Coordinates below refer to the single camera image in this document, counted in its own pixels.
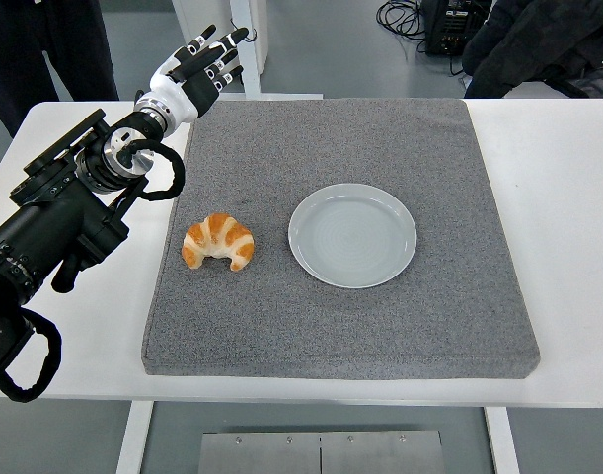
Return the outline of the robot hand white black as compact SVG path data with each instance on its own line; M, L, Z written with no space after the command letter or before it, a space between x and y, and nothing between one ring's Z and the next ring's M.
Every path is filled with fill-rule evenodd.
M208 26L199 36L170 55L150 79L147 97L162 104L162 110L180 124L202 117L220 93L243 72L235 62L238 45L247 38L245 27L214 39Z

